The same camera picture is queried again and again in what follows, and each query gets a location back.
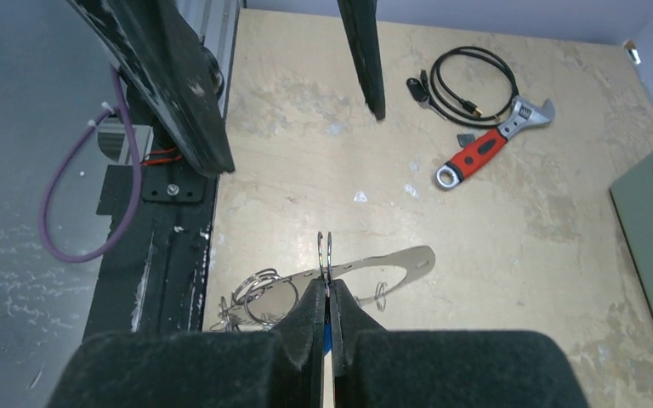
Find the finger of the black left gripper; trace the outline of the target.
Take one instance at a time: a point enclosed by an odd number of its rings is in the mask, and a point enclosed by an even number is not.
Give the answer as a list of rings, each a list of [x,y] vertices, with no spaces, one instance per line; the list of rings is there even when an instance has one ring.
[[[201,175],[235,164],[206,55],[173,1],[81,1],[71,6],[114,55]]]
[[[386,117],[378,26],[377,2],[373,0],[337,0],[341,20],[361,91],[377,121]]]

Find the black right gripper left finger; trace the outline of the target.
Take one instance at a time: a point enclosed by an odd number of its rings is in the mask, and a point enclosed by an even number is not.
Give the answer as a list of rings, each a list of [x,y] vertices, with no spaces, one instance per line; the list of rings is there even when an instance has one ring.
[[[106,333],[72,355],[49,407],[320,407],[323,280],[268,331]]]

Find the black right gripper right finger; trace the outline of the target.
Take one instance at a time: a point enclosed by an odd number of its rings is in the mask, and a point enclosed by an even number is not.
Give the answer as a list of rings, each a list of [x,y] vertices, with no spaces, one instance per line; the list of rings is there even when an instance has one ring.
[[[586,407],[565,353],[537,331],[388,331],[330,285],[337,407]]]

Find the key with blue tag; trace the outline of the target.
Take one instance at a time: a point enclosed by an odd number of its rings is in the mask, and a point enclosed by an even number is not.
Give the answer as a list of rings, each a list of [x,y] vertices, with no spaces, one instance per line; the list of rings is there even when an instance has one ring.
[[[325,324],[323,347],[323,381],[322,381],[322,406],[334,407],[333,401],[333,372],[332,372],[332,328]]]

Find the large metal keyring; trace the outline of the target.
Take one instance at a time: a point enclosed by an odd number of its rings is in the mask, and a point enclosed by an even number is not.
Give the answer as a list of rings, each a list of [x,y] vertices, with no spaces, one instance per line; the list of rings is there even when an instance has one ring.
[[[209,329],[269,330],[297,308],[313,281],[323,284],[327,294],[334,292],[335,281],[341,281],[358,307],[374,304],[383,311],[388,295],[427,276],[436,264],[434,250],[425,245],[341,264],[333,262],[332,249],[332,234],[318,233],[316,268],[290,275],[267,268],[249,275],[229,296],[220,298],[218,320]]]

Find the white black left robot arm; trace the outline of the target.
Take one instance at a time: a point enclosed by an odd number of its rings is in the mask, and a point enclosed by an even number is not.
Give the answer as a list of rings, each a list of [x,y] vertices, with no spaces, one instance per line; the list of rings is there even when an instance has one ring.
[[[174,1],[72,1],[186,161],[201,175],[235,164],[196,32]]]

